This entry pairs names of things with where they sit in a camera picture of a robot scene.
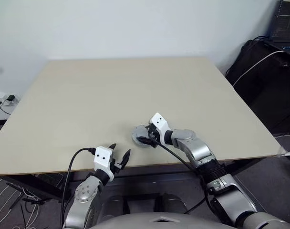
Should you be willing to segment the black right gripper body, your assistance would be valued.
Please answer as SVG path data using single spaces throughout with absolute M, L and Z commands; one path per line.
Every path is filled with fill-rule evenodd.
M 150 127 L 148 129 L 148 137 L 155 145 L 161 144 L 160 133 L 156 127 Z

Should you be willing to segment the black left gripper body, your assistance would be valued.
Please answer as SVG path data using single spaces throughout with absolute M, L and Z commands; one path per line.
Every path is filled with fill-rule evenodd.
M 115 159 L 113 158 L 110 163 L 110 170 L 113 174 L 119 173 L 122 169 L 122 165 L 119 163 L 116 163 Z

